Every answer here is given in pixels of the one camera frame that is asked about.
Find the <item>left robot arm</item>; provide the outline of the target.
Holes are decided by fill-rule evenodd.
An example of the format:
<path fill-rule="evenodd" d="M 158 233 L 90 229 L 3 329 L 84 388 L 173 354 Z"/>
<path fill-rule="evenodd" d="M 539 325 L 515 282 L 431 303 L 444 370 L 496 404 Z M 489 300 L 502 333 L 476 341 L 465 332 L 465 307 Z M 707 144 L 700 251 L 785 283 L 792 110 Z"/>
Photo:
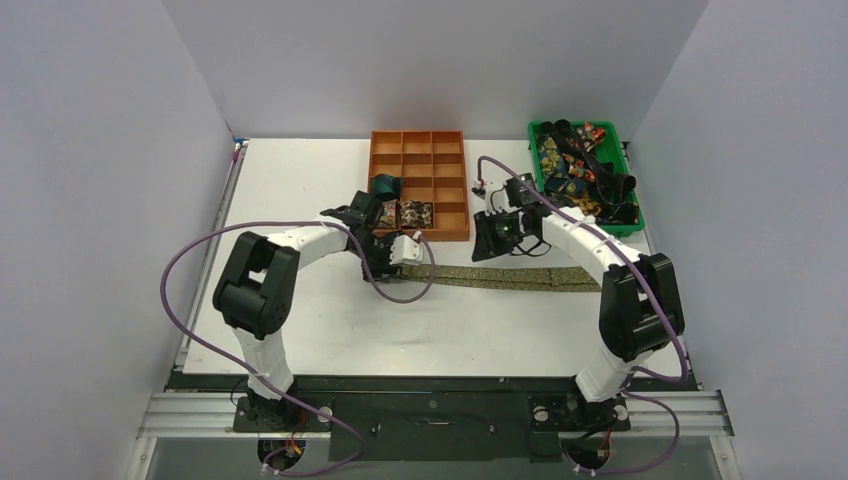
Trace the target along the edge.
<path fill-rule="evenodd" d="M 302 418 L 303 409 L 292 397 L 296 380 L 282 336 L 299 271 L 347 252 L 363 262 L 364 279 L 384 280 L 396 275 L 402 263 L 422 260 L 422 248 L 408 235 L 376 234 L 382 210 L 374 195 L 358 191 L 350 204 L 325 209 L 291 230 L 275 235 L 247 231 L 237 237 L 212 302 L 252 369 L 245 408 L 272 429 L 285 430 Z"/>

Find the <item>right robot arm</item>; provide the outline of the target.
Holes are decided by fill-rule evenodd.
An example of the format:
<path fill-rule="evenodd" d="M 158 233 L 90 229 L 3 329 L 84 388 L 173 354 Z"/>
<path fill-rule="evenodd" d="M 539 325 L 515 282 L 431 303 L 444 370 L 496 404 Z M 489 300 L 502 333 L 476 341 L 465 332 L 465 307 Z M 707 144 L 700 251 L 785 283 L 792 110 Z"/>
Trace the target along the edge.
<path fill-rule="evenodd" d="M 672 345 L 680 361 L 685 329 L 673 264 L 663 254 L 631 248 L 578 207 L 543 196 L 523 175 L 497 190 L 485 182 L 471 192 L 485 208 L 474 214 L 475 262 L 521 252 L 533 238 L 568 255 L 601 288 L 598 328 L 601 345 L 593 359 L 570 381 L 560 408 L 551 408 L 569 429 L 604 428 L 621 420 L 616 405 L 647 358 Z M 505 196 L 497 202 L 498 193 Z"/>

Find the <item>olive floral patterned tie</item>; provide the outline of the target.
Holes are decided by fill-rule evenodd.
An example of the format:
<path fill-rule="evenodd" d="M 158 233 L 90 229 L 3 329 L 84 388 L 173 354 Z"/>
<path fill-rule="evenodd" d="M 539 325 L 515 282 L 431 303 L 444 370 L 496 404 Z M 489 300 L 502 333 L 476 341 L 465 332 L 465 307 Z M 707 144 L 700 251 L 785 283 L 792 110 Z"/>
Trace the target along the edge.
<path fill-rule="evenodd" d="M 600 285 L 580 267 L 483 268 L 437 265 L 434 284 L 534 292 L 599 293 Z"/>

